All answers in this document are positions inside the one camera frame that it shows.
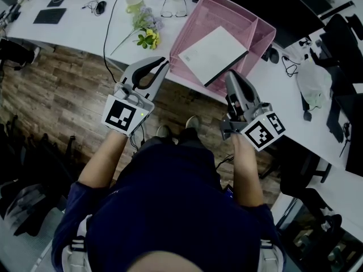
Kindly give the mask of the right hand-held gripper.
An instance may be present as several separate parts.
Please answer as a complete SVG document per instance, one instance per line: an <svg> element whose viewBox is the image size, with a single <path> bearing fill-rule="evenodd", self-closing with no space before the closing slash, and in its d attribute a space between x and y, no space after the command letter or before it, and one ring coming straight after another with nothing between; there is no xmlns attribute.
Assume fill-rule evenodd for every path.
<svg viewBox="0 0 363 272"><path fill-rule="evenodd" d="M244 136L257 151L263 150L285 133L285 127L272 109L271 103L260 102L251 82L235 70L225 75L228 96L227 113L221 121L222 139L232 134ZM248 104L240 103L236 95L241 94Z"/></svg>

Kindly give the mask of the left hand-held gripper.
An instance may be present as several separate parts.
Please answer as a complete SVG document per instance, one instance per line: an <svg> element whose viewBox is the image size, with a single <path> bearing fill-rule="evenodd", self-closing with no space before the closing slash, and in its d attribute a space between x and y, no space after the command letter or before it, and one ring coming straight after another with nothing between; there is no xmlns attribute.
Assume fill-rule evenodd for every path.
<svg viewBox="0 0 363 272"><path fill-rule="evenodd" d="M140 85L142 78L152 69L158 71L147 85ZM170 68L165 57L148 57L129 65L116 83L114 94L107 97L101 123L130 137L154 110L153 103Z"/></svg>

